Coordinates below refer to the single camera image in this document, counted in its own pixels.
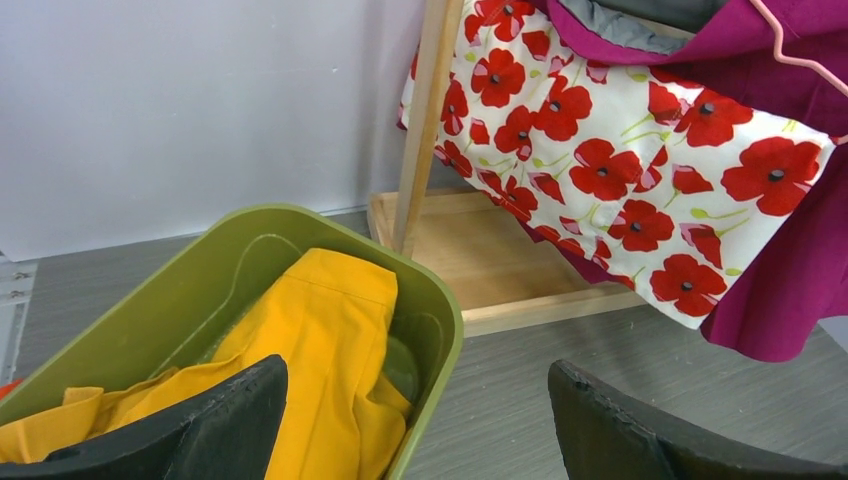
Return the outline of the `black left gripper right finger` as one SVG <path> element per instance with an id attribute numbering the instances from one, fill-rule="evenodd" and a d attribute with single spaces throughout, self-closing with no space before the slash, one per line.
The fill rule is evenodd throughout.
<path id="1" fill-rule="evenodd" d="M 571 479 L 844 479 L 845 465 L 770 452 L 676 417 L 558 360 L 547 374 Z"/>

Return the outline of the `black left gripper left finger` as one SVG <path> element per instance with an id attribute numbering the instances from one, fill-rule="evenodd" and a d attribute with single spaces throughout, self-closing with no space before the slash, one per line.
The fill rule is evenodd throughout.
<path id="1" fill-rule="evenodd" d="M 187 400 L 43 461 L 4 462 L 4 479 L 262 479 L 286 406 L 288 371 L 270 355 Z"/>

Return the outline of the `yellow pleated skirt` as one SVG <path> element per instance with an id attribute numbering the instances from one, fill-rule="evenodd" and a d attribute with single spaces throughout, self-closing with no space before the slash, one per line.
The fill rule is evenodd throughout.
<path id="1" fill-rule="evenodd" d="M 383 367 L 396 275 L 307 251 L 206 363 L 70 387 L 1 428 L 5 479 L 379 479 L 412 406 Z"/>

